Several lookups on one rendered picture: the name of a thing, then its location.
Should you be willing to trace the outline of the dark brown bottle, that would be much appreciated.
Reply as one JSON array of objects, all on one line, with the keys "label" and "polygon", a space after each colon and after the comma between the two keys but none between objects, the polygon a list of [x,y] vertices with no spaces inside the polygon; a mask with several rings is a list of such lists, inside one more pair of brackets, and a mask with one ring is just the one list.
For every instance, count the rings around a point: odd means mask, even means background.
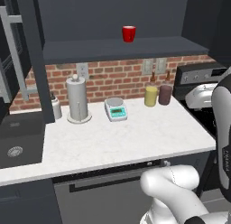
[{"label": "dark brown bottle", "polygon": [[167,72],[165,81],[160,86],[159,103],[163,106],[167,106],[171,101],[172,85],[171,74]]}]

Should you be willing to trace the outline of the dark open wall cabinet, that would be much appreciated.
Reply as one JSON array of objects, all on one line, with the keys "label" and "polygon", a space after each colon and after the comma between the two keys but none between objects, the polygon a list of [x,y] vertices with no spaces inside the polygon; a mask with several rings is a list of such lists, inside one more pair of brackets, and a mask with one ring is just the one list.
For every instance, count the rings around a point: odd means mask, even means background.
[{"label": "dark open wall cabinet", "polygon": [[[207,54],[222,0],[38,0],[47,64]],[[123,26],[135,26],[125,42]]]}]

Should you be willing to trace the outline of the grey soap dispenser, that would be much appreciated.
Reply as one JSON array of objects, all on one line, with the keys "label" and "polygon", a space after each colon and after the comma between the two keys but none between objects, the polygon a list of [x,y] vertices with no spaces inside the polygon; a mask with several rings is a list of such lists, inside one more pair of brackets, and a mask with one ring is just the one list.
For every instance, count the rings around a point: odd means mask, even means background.
[{"label": "grey soap dispenser", "polygon": [[51,93],[51,103],[55,119],[60,119],[62,117],[60,101],[55,97],[53,92]]}]

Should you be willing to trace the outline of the grey dishwasher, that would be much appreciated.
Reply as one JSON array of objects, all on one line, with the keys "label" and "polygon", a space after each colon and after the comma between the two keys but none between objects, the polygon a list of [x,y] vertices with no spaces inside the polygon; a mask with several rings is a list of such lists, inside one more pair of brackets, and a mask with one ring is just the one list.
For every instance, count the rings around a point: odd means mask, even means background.
[{"label": "grey dishwasher", "polygon": [[70,192],[69,185],[78,180],[111,174],[140,174],[147,168],[118,173],[88,173],[53,179],[63,224],[139,224],[152,199],[141,189],[140,180],[101,188]]}]

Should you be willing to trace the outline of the dark cabinet door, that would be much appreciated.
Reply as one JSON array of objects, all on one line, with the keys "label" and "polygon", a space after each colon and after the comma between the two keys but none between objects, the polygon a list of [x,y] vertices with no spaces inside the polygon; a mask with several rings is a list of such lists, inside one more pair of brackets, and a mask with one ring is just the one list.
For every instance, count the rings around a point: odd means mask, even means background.
[{"label": "dark cabinet door", "polygon": [[50,88],[42,53],[42,44],[36,20],[33,0],[17,0],[23,20],[23,31],[30,55],[32,69],[40,98],[43,119],[46,124],[54,123]]},{"label": "dark cabinet door", "polygon": [[231,0],[222,0],[208,56],[228,68],[231,66]]}]

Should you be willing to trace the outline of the dark sink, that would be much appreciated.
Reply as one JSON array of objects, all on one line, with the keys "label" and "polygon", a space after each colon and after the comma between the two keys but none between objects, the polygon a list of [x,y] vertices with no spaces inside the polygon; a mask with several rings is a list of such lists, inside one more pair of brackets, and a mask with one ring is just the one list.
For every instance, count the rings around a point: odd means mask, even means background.
[{"label": "dark sink", "polygon": [[41,112],[5,117],[0,125],[0,169],[40,163],[44,132]]}]

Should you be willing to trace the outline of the grey wall outlet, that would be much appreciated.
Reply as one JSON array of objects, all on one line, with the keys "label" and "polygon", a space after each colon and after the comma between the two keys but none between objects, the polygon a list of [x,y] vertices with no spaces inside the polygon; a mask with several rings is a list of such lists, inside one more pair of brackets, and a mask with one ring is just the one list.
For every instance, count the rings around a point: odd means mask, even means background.
[{"label": "grey wall outlet", "polygon": [[153,70],[153,59],[144,59],[142,66],[143,75],[151,75]]},{"label": "grey wall outlet", "polygon": [[157,58],[155,63],[155,72],[157,74],[164,74],[166,71],[166,58]]},{"label": "grey wall outlet", "polygon": [[86,62],[77,64],[77,74],[84,79],[89,79],[88,64]]}]

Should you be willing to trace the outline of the yellow bottle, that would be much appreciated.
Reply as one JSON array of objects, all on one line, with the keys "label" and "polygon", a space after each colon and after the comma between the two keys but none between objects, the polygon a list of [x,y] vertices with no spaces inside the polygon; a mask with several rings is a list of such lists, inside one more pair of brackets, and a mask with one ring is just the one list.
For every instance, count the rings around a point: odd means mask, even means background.
[{"label": "yellow bottle", "polygon": [[144,104],[147,107],[154,107],[156,105],[156,99],[158,95],[158,88],[155,83],[155,73],[152,73],[150,81],[146,84],[144,93]]}]

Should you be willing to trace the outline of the white kitchen scale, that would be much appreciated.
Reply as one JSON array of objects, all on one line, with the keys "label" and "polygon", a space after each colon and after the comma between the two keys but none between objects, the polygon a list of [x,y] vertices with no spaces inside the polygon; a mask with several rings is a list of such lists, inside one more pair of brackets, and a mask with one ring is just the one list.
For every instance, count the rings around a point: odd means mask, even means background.
[{"label": "white kitchen scale", "polygon": [[105,111],[111,122],[123,121],[128,117],[126,105],[121,98],[107,98]]}]

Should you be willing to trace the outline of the black stove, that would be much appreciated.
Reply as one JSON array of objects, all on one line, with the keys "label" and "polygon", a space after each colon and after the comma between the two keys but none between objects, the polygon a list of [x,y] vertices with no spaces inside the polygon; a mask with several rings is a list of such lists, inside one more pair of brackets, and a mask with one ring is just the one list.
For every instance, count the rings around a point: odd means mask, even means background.
[{"label": "black stove", "polygon": [[217,83],[231,73],[217,62],[179,66],[176,71],[172,95],[213,136],[216,137],[216,121],[212,107],[188,108],[185,96],[201,84]]}]

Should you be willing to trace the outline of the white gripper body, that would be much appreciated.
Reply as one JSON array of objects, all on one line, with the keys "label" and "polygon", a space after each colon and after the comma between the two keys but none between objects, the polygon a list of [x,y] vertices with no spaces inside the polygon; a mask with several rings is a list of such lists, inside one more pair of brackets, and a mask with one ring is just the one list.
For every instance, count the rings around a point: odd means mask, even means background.
[{"label": "white gripper body", "polygon": [[188,108],[201,109],[211,107],[211,97],[217,83],[201,84],[185,96]]}]

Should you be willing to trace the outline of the red cup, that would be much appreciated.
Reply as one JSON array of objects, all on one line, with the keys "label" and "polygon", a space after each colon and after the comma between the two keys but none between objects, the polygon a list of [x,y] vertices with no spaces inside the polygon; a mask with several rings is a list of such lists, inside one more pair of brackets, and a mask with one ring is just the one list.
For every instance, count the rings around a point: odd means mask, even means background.
[{"label": "red cup", "polygon": [[125,42],[133,42],[135,37],[136,27],[135,26],[123,26],[122,35]]}]

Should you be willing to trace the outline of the grey window frame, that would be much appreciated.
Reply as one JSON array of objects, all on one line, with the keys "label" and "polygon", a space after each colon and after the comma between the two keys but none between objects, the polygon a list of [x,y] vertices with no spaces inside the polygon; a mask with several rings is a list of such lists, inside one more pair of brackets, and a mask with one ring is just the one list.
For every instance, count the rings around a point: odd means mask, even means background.
[{"label": "grey window frame", "polygon": [[11,57],[14,65],[14,71],[22,93],[22,97],[25,101],[28,101],[29,95],[36,93],[37,88],[35,85],[26,87],[24,75],[23,75],[23,69],[22,69],[22,65],[20,62],[19,54],[16,48],[12,27],[11,27],[12,23],[21,23],[23,21],[22,17],[20,15],[9,15],[6,11],[6,7],[0,6],[0,18],[3,24],[3,28],[5,30],[5,37],[9,46],[9,51],[11,53]]}]

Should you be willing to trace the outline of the grey paper towel holder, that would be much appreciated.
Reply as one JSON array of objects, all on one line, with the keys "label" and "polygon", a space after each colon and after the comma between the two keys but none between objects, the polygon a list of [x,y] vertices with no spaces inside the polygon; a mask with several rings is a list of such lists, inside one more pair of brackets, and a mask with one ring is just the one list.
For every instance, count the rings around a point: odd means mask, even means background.
[{"label": "grey paper towel holder", "polygon": [[83,124],[91,119],[88,110],[86,80],[78,74],[66,80],[69,100],[67,119],[72,124]]}]

